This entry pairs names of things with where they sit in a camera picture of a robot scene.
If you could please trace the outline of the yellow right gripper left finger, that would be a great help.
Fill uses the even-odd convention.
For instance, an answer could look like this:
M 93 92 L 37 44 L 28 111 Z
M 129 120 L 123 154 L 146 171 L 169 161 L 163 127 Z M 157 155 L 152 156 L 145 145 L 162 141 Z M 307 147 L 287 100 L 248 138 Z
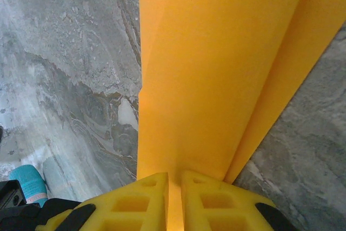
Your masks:
M 157 173 L 93 197 L 35 231 L 167 231 L 168 174 Z

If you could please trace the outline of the orange paper sheet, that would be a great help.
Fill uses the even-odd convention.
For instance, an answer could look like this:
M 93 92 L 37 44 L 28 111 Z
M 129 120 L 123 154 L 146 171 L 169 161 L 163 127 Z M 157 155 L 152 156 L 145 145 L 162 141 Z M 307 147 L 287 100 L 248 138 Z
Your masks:
M 346 0 L 139 0 L 137 176 L 169 175 L 168 231 L 183 231 L 181 175 L 232 183 L 346 21 Z

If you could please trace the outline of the teal marker pen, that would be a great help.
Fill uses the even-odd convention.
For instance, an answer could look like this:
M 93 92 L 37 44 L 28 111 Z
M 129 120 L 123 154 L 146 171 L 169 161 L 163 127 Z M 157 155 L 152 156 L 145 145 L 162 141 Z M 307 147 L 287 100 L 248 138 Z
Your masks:
M 10 180 L 18 180 L 27 204 L 38 203 L 43 207 L 48 200 L 45 182 L 38 170 L 30 164 L 13 169 Z

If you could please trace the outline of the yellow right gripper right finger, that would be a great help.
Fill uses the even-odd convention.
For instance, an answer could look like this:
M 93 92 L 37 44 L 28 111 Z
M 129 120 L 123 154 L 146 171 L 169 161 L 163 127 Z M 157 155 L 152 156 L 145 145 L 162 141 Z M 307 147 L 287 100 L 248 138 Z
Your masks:
M 181 195 L 184 231 L 297 231 L 270 199 L 194 171 Z

